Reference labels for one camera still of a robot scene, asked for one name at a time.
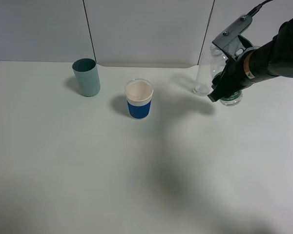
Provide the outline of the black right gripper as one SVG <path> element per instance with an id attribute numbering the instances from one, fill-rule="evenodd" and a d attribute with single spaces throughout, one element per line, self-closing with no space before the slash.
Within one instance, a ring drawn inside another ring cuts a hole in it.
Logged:
<path id="1" fill-rule="evenodd" d="M 238 61 L 228 59 L 226 66 L 220 75 L 212 80 L 212 92 L 208 98 L 212 102 L 217 102 L 221 98 L 227 98 L 235 92 L 249 88 L 255 83 L 260 82 L 257 78 L 250 78 L 245 72 L 244 61 L 251 53 L 259 47 L 248 48 L 238 58 Z"/>

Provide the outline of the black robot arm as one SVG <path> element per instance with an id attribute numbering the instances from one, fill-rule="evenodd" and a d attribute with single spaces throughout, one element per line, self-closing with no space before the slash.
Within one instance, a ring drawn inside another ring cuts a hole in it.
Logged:
<path id="1" fill-rule="evenodd" d="M 216 102 L 276 77 L 293 78 L 293 19 L 283 23 L 278 34 L 255 48 L 241 34 L 252 22 L 243 15 L 220 33 L 212 44 L 228 58 L 224 70 L 212 80 L 209 99 Z"/>

